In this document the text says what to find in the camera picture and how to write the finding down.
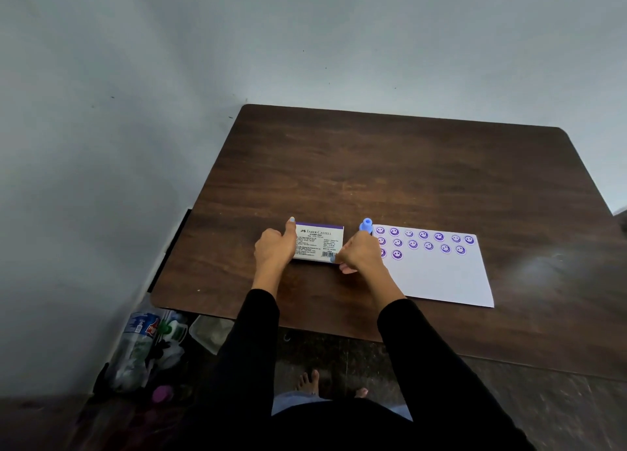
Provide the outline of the person's left hand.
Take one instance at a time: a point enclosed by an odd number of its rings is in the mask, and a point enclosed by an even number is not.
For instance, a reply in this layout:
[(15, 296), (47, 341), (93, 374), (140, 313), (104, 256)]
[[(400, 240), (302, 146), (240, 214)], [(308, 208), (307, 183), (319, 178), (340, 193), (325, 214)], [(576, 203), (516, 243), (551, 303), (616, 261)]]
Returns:
[(268, 228), (255, 243), (256, 270), (253, 289), (263, 289), (276, 295), (282, 274), (295, 254), (295, 251), (285, 251), (282, 248), (282, 235), (278, 230)]

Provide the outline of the person's right hand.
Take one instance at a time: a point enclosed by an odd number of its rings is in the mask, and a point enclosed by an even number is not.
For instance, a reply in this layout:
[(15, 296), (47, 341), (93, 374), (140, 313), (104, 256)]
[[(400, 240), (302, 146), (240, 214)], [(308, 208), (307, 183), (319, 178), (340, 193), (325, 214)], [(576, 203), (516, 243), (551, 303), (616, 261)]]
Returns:
[(388, 269), (382, 262), (379, 242), (372, 235), (358, 231), (349, 241), (353, 241), (350, 262), (358, 268), (358, 273), (371, 286), (392, 282)]

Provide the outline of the white stamp pad box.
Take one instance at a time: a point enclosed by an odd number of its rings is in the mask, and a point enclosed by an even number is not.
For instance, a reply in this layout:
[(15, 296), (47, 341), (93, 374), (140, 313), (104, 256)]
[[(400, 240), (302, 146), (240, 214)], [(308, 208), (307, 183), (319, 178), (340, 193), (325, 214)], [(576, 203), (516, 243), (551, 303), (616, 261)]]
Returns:
[(296, 222), (297, 241), (294, 259), (312, 262), (335, 262), (344, 244), (344, 227)]

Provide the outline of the person's left forearm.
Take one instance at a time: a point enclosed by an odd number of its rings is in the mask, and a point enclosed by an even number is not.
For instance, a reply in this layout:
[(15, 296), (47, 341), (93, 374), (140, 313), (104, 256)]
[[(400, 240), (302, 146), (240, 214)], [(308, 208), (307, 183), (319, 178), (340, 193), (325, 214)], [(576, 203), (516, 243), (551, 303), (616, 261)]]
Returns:
[(280, 310), (272, 284), (255, 281), (199, 395), (214, 423), (258, 423), (271, 416)]

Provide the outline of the person's right forearm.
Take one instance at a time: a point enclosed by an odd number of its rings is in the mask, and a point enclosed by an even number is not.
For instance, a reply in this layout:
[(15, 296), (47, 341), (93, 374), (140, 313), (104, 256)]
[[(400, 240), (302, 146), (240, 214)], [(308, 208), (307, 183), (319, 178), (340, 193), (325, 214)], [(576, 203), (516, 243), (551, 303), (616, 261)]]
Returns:
[(407, 299), (386, 267), (365, 281), (378, 330), (420, 439), (446, 451), (534, 451), (480, 378)]

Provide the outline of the white paper with purple smileys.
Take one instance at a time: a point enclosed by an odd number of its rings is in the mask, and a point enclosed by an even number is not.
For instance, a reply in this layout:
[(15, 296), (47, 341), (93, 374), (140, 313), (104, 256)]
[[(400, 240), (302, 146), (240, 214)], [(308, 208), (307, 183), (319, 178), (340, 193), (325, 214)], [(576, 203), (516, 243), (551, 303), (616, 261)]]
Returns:
[(372, 235), (405, 296), (495, 306), (476, 235), (384, 224), (374, 224)]

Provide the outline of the person's left foot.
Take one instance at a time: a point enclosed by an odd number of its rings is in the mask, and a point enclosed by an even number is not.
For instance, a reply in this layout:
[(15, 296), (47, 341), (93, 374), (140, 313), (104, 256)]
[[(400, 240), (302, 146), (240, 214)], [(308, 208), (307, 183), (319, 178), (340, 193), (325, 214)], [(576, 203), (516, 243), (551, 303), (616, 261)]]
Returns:
[(299, 376), (295, 390), (305, 395), (312, 395), (319, 398), (319, 380), (318, 370), (313, 369), (311, 373), (304, 372)]

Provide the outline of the blue jeans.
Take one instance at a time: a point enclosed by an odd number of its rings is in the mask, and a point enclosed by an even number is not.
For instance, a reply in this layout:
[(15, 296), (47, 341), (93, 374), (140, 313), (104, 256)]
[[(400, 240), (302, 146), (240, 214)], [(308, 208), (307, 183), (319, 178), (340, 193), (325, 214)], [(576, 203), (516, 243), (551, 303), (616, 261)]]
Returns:
[[(274, 416), (288, 408), (296, 407), (299, 405), (307, 405), (314, 403), (324, 403), (324, 402), (332, 402), (332, 403), (340, 403), (342, 401), (347, 401), (347, 399), (341, 400), (329, 400), (325, 398), (321, 398), (318, 395), (301, 392), (301, 391), (292, 391), (278, 394), (273, 399), (273, 405), (271, 409), (271, 415)], [(382, 407), (387, 408), (391, 412), (402, 416), (406, 420), (410, 422), (413, 421), (410, 411), (407, 405), (382, 405)]]

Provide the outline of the black shirt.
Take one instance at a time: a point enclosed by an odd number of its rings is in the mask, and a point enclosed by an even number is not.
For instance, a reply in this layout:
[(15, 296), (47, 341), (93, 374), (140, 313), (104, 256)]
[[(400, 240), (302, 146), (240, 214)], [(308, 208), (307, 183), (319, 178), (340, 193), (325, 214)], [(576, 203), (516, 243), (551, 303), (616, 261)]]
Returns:
[(297, 405), (266, 419), (205, 419), (184, 437), (189, 448), (207, 451), (487, 451), (502, 446), (494, 427), (411, 422), (366, 399)]

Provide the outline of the clear plastic bottle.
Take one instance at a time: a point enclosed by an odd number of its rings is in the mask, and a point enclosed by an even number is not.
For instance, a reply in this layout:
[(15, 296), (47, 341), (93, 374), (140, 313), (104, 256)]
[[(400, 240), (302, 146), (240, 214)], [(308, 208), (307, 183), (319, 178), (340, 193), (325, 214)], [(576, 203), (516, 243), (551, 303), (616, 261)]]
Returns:
[(150, 355), (162, 314), (149, 309), (130, 315), (107, 369), (106, 380), (117, 393), (131, 393), (147, 380)]

